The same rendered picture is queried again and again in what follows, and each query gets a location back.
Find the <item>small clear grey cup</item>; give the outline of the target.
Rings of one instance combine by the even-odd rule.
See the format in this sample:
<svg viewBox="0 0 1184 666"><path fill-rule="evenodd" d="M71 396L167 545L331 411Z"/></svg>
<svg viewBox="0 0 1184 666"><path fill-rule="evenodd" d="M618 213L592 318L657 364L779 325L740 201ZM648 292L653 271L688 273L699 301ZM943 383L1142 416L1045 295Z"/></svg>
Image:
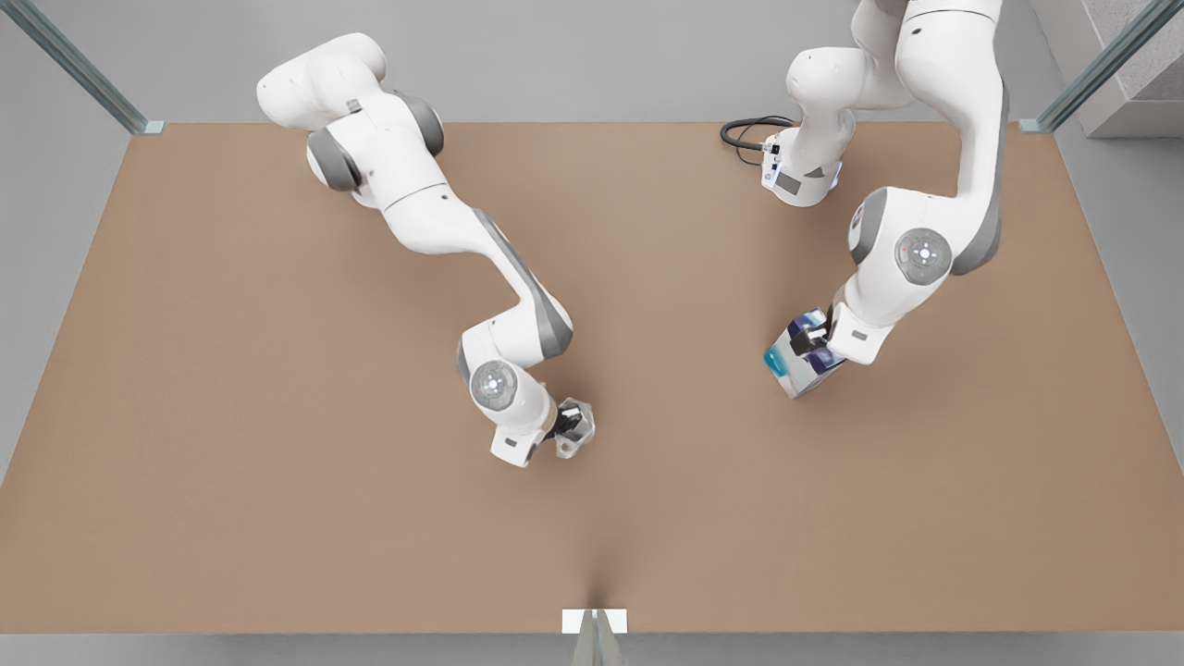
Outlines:
<svg viewBox="0 0 1184 666"><path fill-rule="evenodd" d="M566 398L562 403L584 403L583 401L575 401L575 398ZM570 441L570 438L554 438L556 446L556 456L564 459L574 457L575 452L579 452L584 444L587 444L596 437L596 417L593 417L592 408L588 403L585 403L585 438L584 441Z"/></svg>

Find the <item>blue and white carton box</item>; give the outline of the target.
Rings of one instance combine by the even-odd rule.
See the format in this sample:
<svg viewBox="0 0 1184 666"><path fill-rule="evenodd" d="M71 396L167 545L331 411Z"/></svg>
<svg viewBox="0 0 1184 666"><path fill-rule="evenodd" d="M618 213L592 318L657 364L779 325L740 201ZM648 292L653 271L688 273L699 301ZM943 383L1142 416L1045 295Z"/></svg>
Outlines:
<svg viewBox="0 0 1184 666"><path fill-rule="evenodd" d="M778 337L765 353L764 361L781 384L783 391L790 398L796 398L817 388L829 374L834 374L834 371L845 361L845 358L838 357L838 359L830 359L815 354L794 356L794 350L791 350L790 345L787 325L783 329L781 337Z"/></svg>

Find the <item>silver frame post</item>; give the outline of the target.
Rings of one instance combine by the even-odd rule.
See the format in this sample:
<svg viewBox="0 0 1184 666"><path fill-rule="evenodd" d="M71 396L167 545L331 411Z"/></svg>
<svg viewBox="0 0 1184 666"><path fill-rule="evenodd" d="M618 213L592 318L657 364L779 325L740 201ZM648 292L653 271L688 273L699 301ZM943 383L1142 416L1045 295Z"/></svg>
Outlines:
<svg viewBox="0 0 1184 666"><path fill-rule="evenodd" d="M617 635L628 633L628 610L564 610L561 632L575 634L572 666L626 666Z"/></svg>
<svg viewBox="0 0 1184 666"><path fill-rule="evenodd" d="M1184 137L1184 0L1030 0L1066 87L1023 132Z"/></svg>
<svg viewBox="0 0 1184 666"><path fill-rule="evenodd" d="M160 135L165 132L165 121L144 117L32 0L0 0L0 11L129 134Z"/></svg>

